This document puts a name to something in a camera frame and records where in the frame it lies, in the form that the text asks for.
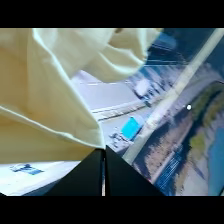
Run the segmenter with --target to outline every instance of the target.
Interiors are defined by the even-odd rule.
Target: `water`
[[[219,195],[224,186],[224,128],[216,131],[215,142],[209,150],[208,195]]]

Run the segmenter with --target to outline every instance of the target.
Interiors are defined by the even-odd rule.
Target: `cream fabric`
[[[102,130],[71,84],[85,70],[104,82],[133,75],[158,36],[152,28],[1,28],[0,163],[81,160],[104,148]]]

